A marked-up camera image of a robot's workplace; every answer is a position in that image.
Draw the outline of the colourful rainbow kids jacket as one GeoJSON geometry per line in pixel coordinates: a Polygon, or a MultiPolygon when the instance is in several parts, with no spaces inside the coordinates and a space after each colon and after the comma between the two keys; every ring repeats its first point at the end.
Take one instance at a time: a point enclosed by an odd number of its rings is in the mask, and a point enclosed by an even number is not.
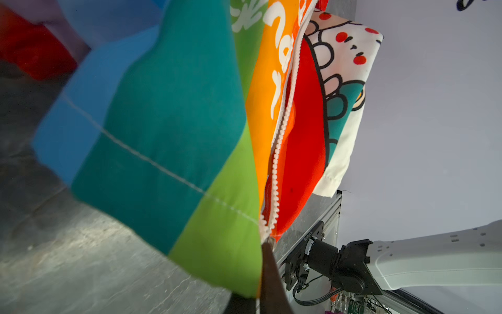
{"type": "Polygon", "coordinates": [[[1,2],[1,59],[71,75],[36,123],[36,161],[245,298],[265,239],[337,190],[383,38],[318,1],[1,2]]]}

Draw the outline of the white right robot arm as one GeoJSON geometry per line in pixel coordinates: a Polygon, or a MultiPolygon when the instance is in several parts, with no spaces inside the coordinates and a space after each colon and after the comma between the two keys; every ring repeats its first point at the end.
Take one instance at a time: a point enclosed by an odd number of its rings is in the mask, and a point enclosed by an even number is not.
{"type": "Polygon", "coordinates": [[[501,221],[391,242],[365,239],[341,249],[312,239],[307,265],[336,289],[360,295],[421,286],[500,285],[501,221]]]}

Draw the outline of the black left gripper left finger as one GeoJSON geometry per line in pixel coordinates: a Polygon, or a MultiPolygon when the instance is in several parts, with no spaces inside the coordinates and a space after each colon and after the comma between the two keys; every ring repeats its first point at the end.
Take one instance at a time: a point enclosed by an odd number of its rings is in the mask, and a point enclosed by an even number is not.
{"type": "Polygon", "coordinates": [[[255,314],[256,300],[232,293],[223,314],[255,314]]]}

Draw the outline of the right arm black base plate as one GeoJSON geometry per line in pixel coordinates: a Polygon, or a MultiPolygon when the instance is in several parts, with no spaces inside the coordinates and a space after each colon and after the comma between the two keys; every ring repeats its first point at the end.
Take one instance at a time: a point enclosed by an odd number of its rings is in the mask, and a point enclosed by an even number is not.
{"type": "Polygon", "coordinates": [[[324,240],[324,221],[317,222],[286,257],[282,277],[287,291],[298,283],[300,287],[306,284],[310,272],[308,254],[314,240],[324,240]]]}

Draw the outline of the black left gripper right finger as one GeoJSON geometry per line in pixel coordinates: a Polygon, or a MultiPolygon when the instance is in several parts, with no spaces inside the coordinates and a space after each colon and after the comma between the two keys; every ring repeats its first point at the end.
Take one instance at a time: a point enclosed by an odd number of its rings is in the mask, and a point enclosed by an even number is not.
{"type": "Polygon", "coordinates": [[[260,313],[293,314],[279,276],[273,246],[265,242],[262,246],[263,270],[261,276],[260,313]]]}

